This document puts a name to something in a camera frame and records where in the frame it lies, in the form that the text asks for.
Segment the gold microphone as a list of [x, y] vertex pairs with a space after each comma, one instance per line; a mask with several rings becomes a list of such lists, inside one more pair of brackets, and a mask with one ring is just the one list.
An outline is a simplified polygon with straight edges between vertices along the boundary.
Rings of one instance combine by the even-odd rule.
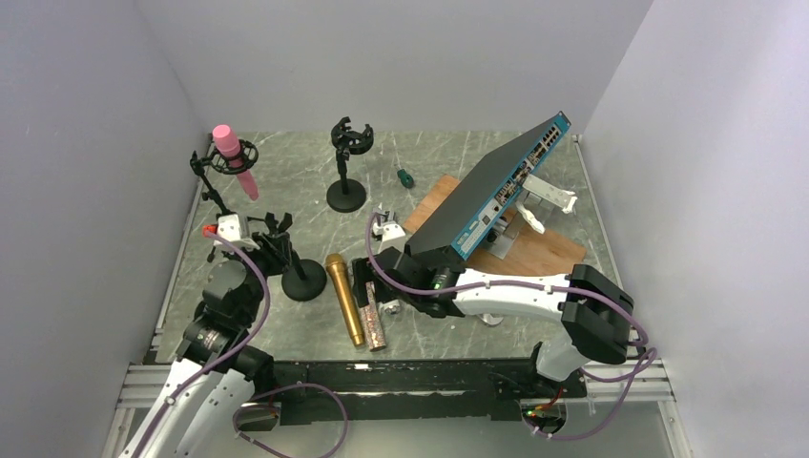
[[348, 278], [348, 267], [342, 255], [329, 254], [325, 259], [325, 270], [334, 286], [351, 343], [354, 346], [365, 344], [363, 326]]

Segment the black round-base clip stand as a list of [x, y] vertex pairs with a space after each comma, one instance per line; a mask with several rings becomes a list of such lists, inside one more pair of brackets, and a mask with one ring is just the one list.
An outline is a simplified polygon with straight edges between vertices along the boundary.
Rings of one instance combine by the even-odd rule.
[[[275, 218], [273, 213], [267, 212], [265, 218]], [[292, 218], [284, 213], [283, 218]], [[317, 298], [326, 286], [326, 272], [316, 260], [302, 259], [293, 246], [292, 264], [287, 272], [281, 274], [281, 289], [291, 300], [308, 302]]]

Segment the rhinestone silver microphone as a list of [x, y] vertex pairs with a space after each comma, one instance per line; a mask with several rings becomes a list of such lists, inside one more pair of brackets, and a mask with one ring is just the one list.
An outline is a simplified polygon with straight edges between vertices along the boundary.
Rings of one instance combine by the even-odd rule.
[[360, 308], [360, 314], [363, 320], [363, 332], [368, 350], [370, 352], [377, 352], [385, 349], [387, 342], [376, 302], [373, 281], [368, 281], [365, 284], [365, 294], [367, 305]]

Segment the pink microphone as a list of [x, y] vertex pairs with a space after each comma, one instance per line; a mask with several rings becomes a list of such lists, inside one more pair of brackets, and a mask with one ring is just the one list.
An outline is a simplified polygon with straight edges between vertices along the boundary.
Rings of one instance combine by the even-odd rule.
[[252, 173], [245, 166], [247, 154], [235, 131], [229, 125], [219, 124], [212, 130], [212, 136], [217, 150], [225, 158], [227, 167], [230, 170], [240, 169], [236, 177], [242, 190], [251, 200], [257, 200], [259, 188]]

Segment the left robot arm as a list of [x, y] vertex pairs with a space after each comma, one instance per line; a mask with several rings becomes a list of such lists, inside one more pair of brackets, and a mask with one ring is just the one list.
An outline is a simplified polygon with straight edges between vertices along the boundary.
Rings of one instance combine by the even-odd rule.
[[215, 252], [224, 255], [201, 293], [170, 364], [169, 374], [123, 457], [199, 457], [211, 432], [248, 399], [274, 387], [274, 360], [250, 342], [269, 315], [268, 279], [283, 273], [295, 252], [290, 214], [262, 218], [222, 216], [204, 227]]

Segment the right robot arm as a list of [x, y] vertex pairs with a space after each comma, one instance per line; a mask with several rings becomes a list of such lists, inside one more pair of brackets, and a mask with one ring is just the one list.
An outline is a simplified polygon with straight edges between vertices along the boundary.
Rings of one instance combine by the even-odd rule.
[[536, 346], [525, 373], [538, 396], [550, 395], [589, 362], [627, 360], [633, 299], [590, 265], [545, 277], [508, 276], [458, 263], [427, 268], [388, 247], [352, 260], [351, 268], [361, 307], [396, 300], [434, 319], [490, 315], [559, 323], [561, 331]]

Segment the wooden board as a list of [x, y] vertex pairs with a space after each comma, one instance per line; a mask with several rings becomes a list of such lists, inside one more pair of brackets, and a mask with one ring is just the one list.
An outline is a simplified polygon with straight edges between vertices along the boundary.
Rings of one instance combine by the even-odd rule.
[[[456, 177], [441, 176], [402, 223], [405, 231], [415, 233], [459, 183]], [[491, 274], [544, 277], [569, 273], [575, 264], [584, 261], [586, 253], [584, 246], [551, 229], [539, 234], [525, 224], [503, 257], [479, 245], [467, 266]]]

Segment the blue network switch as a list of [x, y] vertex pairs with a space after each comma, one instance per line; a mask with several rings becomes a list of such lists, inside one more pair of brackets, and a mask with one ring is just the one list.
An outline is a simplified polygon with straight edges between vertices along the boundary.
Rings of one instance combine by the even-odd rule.
[[569, 128], [560, 111], [486, 153], [413, 233], [405, 252], [425, 264], [468, 260]]

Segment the black aluminium front rail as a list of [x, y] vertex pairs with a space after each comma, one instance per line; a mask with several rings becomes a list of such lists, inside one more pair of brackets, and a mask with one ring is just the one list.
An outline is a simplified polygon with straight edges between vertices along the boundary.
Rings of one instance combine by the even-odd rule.
[[615, 379], [630, 364], [590, 364], [563, 383], [545, 382], [529, 374], [523, 358], [495, 360], [379, 360], [277, 362], [274, 378], [260, 391], [297, 383], [303, 390], [277, 394], [286, 425], [335, 421], [341, 415], [333, 401], [313, 388], [335, 391], [352, 420], [488, 417], [517, 419], [518, 406], [555, 399], [560, 406], [611, 407], [620, 394], [627, 402], [670, 402], [674, 398], [662, 364], [655, 363], [632, 385]]

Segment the red handled adjustable wrench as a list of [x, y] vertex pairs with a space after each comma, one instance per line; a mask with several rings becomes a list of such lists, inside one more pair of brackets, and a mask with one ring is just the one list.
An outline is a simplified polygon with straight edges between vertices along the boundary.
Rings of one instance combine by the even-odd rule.
[[502, 315], [489, 314], [489, 313], [479, 314], [477, 315], [477, 318], [487, 326], [497, 326], [504, 319]]

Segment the white metal bracket stand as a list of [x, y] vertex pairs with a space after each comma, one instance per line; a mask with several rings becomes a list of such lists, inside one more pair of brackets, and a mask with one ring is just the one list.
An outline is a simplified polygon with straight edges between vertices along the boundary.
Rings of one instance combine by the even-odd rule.
[[529, 175], [515, 200], [494, 223], [483, 247], [503, 260], [524, 226], [537, 234], [546, 233], [546, 223], [556, 209], [564, 214], [572, 212], [578, 196], [575, 192], [558, 188], [543, 179]]

